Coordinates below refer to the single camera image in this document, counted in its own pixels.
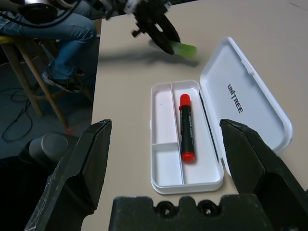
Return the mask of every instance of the person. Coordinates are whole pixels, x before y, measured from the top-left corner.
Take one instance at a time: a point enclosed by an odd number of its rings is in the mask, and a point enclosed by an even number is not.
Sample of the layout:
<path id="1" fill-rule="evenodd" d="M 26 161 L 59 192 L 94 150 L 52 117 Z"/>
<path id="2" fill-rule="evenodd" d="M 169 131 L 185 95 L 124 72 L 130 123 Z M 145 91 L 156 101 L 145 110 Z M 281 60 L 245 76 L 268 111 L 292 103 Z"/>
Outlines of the person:
<path id="1" fill-rule="evenodd" d="M 20 22 L 31 24 L 19 13 L 0 12 Z M 58 9 L 58 15 L 63 12 L 64 10 Z M 84 90 L 81 77 L 85 73 L 78 70 L 78 59 L 96 39 L 96 27 L 90 19 L 90 13 L 90 4 L 81 0 L 74 12 L 63 22 L 48 28 L 26 27 L 0 16 L 0 34 L 61 40 L 59 53 L 46 67 L 42 78 L 47 84 L 67 92 L 81 92 Z"/>

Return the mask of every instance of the stool leg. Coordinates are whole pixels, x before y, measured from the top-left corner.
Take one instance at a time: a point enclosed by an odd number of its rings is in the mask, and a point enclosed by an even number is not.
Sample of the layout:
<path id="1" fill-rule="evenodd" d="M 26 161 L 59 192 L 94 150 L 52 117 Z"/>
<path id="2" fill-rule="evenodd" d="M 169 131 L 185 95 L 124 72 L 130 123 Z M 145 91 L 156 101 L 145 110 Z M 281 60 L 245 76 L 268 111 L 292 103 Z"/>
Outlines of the stool leg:
<path id="1" fill-rule="evenodd" d="M 11 45 L 4 45 L 2 46 L 3 51 L 5 52 L 8 60 L 10 61 L 12 68 L 14 70 L 14 72 L 17 75 L 17 78 L 21 84 L 21 86 L 23 87 L 28 99 L 30 100 L 35 112 L 39 115 L 39 116 L 43 116 L 43 113 L 39 107 L 38 102 L 36 101 L 36 99 L 33 97 L 33 91 L 30 88 L 30 85 L 28 83 L 28 80 L 26 78 L 26 75 L 24 74 L 24 71 L 19 63 L 19 60 L 17 58 L 16 52 L 14 50 L 14 48 Z"/>
<path id="2" fill-rule="evenodd" d="M 82 93 L 88 98 L 90 102 L 93 102 L 93 97 L 89 88 L 85 87 Z"/>
<path id="3" fill-rule="evenodd" d="M 54 101 L 51 93 L 49 92 L 44 80 L 42 79 L 41 75 L 39 74 L 37 68 L 34 66 L 32 60 L 30 59 L 30 56 L 24 46 L 21 43 L 16 44 L 20 53 L 22 54 L 23 58 L 25 59 L 26 63 L 28 64 L 30 70 L 32 71 L 34 77 L 36 78 L 37 82 L 39 83 L 40 87 L 42 88 L 43 92 L 46 95 L 46 98 L 48 99 L 49 103 L 51 104 L 54 112 L 57 114 L 59 120 L 63 124 L 65 128 L 68 128 L 68 125 L 66 123 L 65 118 L 63 117 L 62 113 L 60 112 L 58 105 Z"/>
<path id="4" fill-rule="evenodd" d="M 49 60 L 42 50 L 42 48 L 35 43 L 35 41 L 31 40 L 29 41 L 30 45 L 34 48 L 35 52 L 38 54 L 38 57 L 41 59 L 41 61 L 47 66 L 49 64 Z"/>
<path id="5" fill-rule="evenodd" d="M 55 47 L 55 45 L 49 40 L 49 39 L 40 39 L 41 43 L 45 46 L 45 48 L 50 52 L 50 54 L 53 57 L 56 57 L 58 55 L 58 49 Z"/>

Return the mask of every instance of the red marker cap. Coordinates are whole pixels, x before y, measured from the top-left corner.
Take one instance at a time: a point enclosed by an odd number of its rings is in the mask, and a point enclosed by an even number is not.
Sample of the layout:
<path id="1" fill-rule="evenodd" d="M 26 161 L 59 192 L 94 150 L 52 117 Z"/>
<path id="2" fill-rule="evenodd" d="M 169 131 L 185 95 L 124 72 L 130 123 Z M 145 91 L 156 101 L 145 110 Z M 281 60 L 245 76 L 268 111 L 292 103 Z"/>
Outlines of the red marker cap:
<path id="1" fill-rule="evenodd" d="M 180 109 L 182 106 L 190 106 L 191 105 L 191 99 L 188 94 L 182 94 L 180 97 Z"/>
<path id="2" fill-rule="evenodd" d="M 195 154 L 194 153 L 182 153 L 181 157 L 184 162 L 193 162 L 195 158 Z"/>

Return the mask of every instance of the jeans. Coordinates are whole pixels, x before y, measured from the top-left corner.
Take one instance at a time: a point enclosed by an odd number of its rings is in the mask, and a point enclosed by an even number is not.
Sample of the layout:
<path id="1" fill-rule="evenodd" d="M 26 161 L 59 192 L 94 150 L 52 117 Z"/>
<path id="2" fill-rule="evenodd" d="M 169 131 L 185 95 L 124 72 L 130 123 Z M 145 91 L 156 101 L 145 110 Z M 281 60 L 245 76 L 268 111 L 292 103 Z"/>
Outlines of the jeans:
<path id="1" fill-rule="evenodd" d="M 0 33 L 10 36 L 60 39 L 62 45 L 59 48 L 59 53 L 46 67 L 46 72 L 53 79 L 65 80 L 74 76 L 79 58 L 95 42 L 96 27 L 89 19 L 90 12 L 90 5 L 82 0 L 74 13 L 60 24 L 38 29 L 9 22 L 0 29 Z M 58 10 L 58 15 L 62 13 L 63 10 Z M 30 24 L 20 14 L 16 20 Z"/>

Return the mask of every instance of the green object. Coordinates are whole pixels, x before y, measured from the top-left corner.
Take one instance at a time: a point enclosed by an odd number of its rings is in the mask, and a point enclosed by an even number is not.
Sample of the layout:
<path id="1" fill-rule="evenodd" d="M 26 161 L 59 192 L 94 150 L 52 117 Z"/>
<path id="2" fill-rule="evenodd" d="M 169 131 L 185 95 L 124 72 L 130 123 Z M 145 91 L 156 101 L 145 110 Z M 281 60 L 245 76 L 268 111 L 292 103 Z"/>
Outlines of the green object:
<path id="1" fill-rule="evenodd" d="M 174 41 L 170 41 L 170 44 L 173 52 L 183 57 L 193 58 L 197 53 L 197 48 L 194 46 Z"/>

